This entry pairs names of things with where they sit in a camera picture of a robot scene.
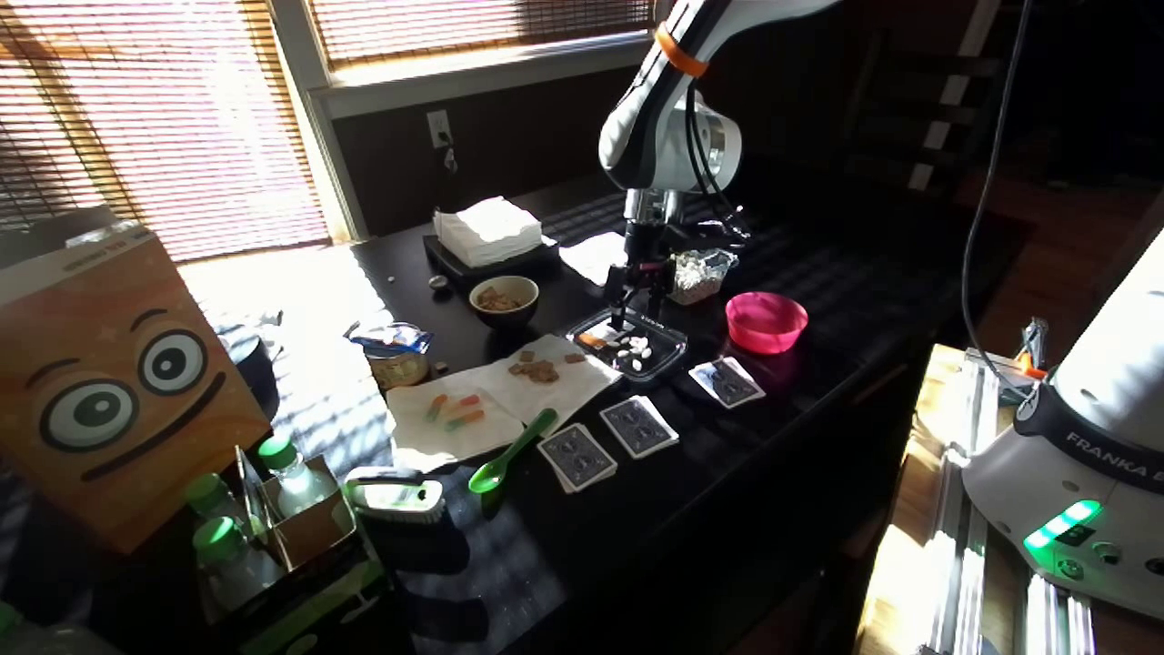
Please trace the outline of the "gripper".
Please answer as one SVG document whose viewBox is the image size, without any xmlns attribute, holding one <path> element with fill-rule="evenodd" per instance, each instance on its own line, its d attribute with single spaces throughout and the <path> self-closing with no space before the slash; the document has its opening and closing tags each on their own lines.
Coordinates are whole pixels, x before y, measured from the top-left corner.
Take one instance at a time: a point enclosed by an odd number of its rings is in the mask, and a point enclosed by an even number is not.
<svg viewBox="0 0 1164 655">
<path fill-rule="evenodd" d="M 623 332 L 627 302 L 636 296 L 636 282 L 629 275 L 639 275 L 637 282 L 647 291 L 643 315 L 656 322 L 662 304 L 673 293 L 675 262 L 672 257 L 673 229 L 665 221 L 629 219 L 624 233 L 625 265 L 611 265 L 606 271 L 608 326 Z"/>
</svg>

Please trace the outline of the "deck of playing cards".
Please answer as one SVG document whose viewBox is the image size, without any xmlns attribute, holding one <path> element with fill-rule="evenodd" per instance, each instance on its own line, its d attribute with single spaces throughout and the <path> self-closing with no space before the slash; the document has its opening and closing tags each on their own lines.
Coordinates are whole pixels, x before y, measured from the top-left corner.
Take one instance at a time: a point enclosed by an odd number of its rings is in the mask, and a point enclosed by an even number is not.
<svg viewBox="0 0 1164 655">
<path fill-rule="evenodd" d="M 687 373 L 716 403 L 728 410 L 767 396 L 734 357 L 724 357 L 695 365 Z"/>
<path fill-rule="evenodd" d="M 582 492 L 617 472 L 615 458 L 599 447 L 582 423 L 570 423 L 556 434 L 542 437 L 537 443 L 537 453 L 548 461 L 558 484 L 567 494 Z"/>
<path fill-rule="evenodd" d="M 680 442 L 677 432 L 646 397 L 631 397 L 599 410 L 599 418 L 631 458 L 641 460 Z"/>
</svg>

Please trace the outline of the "heap of brown crackers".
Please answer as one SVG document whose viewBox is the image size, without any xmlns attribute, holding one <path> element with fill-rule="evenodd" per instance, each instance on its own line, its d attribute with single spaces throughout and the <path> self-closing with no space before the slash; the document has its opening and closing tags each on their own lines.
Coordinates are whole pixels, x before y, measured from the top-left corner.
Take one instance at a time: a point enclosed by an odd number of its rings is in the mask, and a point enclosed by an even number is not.
<svg viewBox="0 0 1164 655">
<path fill-rule="evenodd" d="M 566 353 L 558 359 L 546 359 L 531 349 L 524 349 L 518 353 L 517 359 L 508 365 L 508 373 L 524 376 L 535 383 L 554 383 L 558 380 L 558 364 L 573 365 L 585 359 L 587 356 L 582 353 Z"/>
</svg>

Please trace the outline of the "pink plastic bowl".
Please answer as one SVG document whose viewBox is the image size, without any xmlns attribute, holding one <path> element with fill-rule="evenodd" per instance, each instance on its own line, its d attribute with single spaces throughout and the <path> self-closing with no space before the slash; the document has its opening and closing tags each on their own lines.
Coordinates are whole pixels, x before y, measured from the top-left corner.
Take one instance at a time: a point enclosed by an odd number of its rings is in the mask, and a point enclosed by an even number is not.
<svg viewBox="0 0 1164 655">
<path fill-rule="evenodd" d="M 794 299 L 774 293 L 741 293 L 725 306 L 728 335 L 747 353 L 774 356 L 789 351 L 809 323 Z"/>
</svg>

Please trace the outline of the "white napkin with crackers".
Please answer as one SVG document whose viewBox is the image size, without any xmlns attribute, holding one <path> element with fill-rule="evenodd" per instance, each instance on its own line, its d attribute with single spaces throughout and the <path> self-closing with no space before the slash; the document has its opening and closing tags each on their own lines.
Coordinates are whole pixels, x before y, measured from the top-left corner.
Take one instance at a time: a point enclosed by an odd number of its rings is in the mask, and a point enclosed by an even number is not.
<svg viewBox="0 0 1164 655">
<path fill-rule="evenodd" d="M 582 349 L 554 335 L 545 335 L 528 341 L 518 349 L 531 349 L 546 359 L 558 359 L 566 353 L 582 353 Z M 541 410 L 558 411 L 556 426 L 562 426 L 572 415 L 582 410 L 587 403 L 599 394 L 599 391 L 611 387 L 622 378 L 615 370 L 608 369 L 591 356 L 585 362 L 573 365 L 558 364 L 558 380 L 554 383 L 535 383 L 524 376 L 511 376 L 508 365 L 517 359 L 518 353 L 510 357 L 491 362 L 481 368 L 471 368 L 468 378 L 473 385 L 487 392 L 508 415 L 527 423 Z"/>
</svg>

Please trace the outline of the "brown bowl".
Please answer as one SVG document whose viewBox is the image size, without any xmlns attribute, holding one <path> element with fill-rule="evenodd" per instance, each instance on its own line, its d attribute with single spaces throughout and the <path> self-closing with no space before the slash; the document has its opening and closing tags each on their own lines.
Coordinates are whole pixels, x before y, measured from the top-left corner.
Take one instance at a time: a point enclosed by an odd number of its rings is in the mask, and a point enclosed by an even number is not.
<svg viewBox="0 0 1164 655">
<path fill-rule="evenodd" d="M 474 302 L 474 296 L 484 287 L 494 286 L 498 290 L 506 290 L 508 294 L 519 296 L 526 302 L 521 309 L 513 312 L 508 312 L 508 314 L 487 314 L 487 312 L 477 309 Z M 484 279 L 480 282 L 476 287 L 473 287 L 468 294 L 468 302 L 483 323 L 488 327 L 494 328 L 494 330 L 516 330 L 516 328 L 521 328 L 524 325 L 531 322 L 532 316 L 535 315 L 537 307 L 539 307 L 540 298 L 540 286 L 537 282 L 528 277 L 492 277 L 490 279 Z"/>
</svg>

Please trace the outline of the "stack of white napkins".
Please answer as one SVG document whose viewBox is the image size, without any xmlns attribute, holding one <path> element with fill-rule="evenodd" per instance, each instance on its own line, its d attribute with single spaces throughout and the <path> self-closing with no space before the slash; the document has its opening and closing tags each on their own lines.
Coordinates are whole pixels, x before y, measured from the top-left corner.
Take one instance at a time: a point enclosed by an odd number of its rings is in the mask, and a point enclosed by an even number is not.
<svg viewBox="0 0 1164 655">
<path fill-rule="evenodd" d="M 503 197 L 491 197 L 464 211 L 434 211 L 436 238 L 466 266 L 499 264 L 547 245 L 542 226 L 531 212 Z"/>
</svg>

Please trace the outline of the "black napkin tray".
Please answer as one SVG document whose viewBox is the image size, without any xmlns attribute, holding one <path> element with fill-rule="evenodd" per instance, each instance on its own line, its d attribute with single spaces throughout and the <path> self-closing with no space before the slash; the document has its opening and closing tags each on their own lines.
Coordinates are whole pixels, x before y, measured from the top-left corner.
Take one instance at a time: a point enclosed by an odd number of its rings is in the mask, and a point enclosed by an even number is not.
<svg viewBox="0 0 1164 655">
<path fill-rule="evenodd" d="M 558 245 L 537 245 L 528 252 L 518 254 L 484 266 L 470 266 L 448 248 L 441 244 L 436 236 L 423 236 L 421 242 L 426 257 L 432 266 L 453 279 L 459 286 L 473 286 L 480 282 L 492 277 L 532 277 L 558 269 L 561 258 L 558 255 Z"/>
</svg>

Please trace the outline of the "open tin can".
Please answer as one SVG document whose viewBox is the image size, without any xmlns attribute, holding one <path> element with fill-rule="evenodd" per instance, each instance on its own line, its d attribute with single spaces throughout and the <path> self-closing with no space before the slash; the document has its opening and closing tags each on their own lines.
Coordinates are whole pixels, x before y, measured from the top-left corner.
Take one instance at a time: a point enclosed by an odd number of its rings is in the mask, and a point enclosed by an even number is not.
<svg viewBox="0 0 1164 655">
<path fill-rule="evenodd" d="M 362 348 L 382 396 L 391 389 L 414 386 L 430 373 L 426 353 L 433 333 L 413 323 L 354 323 L 345 339 Z"/>
</svg>

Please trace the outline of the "white napkin with gummies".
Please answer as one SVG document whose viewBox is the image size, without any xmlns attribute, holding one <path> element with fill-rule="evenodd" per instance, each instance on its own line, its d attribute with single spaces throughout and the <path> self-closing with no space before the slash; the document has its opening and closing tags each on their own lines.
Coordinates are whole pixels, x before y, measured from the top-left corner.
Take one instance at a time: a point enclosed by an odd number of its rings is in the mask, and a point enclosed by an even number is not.
<svg viewBox="0 0 1164 655">
<path fill-rule="evenodd" d="M 449 400 L 440 418 L 436 423 L 426 422 L 424 415 L 431 399 L 442 393 Z M 480 396 L 480 405 L 457 406 L 459 399 L 471 394 Z M 487 417 L 460 430 L 443 429 L 450 418 L 471 410 L 484 410 Z M 386 411 L 391 417 L 395 463 L 425 474 L 510 444 L 525 428 L 521 420 L 508 415 L 485 391 L 473 385 L 468 370 L 418 386 L 391 389 L 386 392 Z"/>
</svg>

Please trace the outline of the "black round object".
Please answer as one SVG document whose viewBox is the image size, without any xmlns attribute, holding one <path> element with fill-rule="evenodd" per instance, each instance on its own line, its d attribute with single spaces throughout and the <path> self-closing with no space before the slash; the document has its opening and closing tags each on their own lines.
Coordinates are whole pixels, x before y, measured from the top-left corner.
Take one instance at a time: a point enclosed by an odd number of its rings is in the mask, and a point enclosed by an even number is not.
<svg viewBox="0 0 1164 655">
<path fill-rule="evenodd" d="M 267 351 L 267 342 L 251 328 L 234 325 L 230 330 L 217 332 L 217 339 L 226 349 L 237 373 L 258 403 L 267 418 L 277 415 L 281 393 L 274 371 L 274 358 Z"/>
</svg>

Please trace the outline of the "open brown cardboard box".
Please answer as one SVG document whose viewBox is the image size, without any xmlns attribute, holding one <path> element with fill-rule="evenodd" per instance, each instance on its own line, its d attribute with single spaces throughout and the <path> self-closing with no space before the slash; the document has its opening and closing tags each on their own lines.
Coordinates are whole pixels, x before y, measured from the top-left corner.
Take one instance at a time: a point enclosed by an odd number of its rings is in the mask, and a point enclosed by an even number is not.
<svg viewBox="0 0 1164 655">
<path fill-rule="evenodd" d="M 355 534 L 355 518 L 322 457 L 307 460 L 305 465 L 322 480 L 331 482 L 331 494 L 286 517 L 281 510 L 281 482 L 274 477 L 262 480 L 253 461 L 241 448 L 235 447 L 234 455 L 241 503 L 257 546 L 265 548 L 288 571 L 312 562 Z"/>
</svg>

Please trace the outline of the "black and green box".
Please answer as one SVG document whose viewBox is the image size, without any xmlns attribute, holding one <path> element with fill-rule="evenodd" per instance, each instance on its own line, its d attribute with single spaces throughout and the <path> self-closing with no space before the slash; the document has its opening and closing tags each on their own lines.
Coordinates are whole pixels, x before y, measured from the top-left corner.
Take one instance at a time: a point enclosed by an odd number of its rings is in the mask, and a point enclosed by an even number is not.
<svg viewBox="0 0 1164 655">
<path fill-rule="evenodd" d="M 281 610 L 237 655 L 322 655 L 324 647 L 345 638 L 381 601 L 390 585 L 378 562 L 363 560 L 322 591 L 290 610 Z"/>
</svg>

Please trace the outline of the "large window with blinds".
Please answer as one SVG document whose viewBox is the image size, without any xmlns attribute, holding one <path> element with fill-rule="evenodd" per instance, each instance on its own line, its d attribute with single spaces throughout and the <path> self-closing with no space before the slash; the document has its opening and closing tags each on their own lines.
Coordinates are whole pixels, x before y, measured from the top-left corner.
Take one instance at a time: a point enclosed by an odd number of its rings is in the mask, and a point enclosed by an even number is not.
<svg viewBox="0 0 1164 655">
<path fill-rule="evenodd" d="M 0 235 L 101 205 L 175 261 L 331 241 L 267 0 L 0 0 Z"/>
</svg>

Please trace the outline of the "orange cardboard box with face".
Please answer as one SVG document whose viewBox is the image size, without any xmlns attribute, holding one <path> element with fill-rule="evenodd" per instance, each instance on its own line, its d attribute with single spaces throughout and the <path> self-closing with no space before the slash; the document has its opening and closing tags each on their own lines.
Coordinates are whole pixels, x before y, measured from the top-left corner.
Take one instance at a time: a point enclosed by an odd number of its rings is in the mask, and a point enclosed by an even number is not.
<svg viewBox="0 0 1164 655">
<path fill-rule="evenodd" d="M 271 430 L 146 225 L 0 232 L 0 460 L 101 546 L 132 554 Z"/>
</svg>

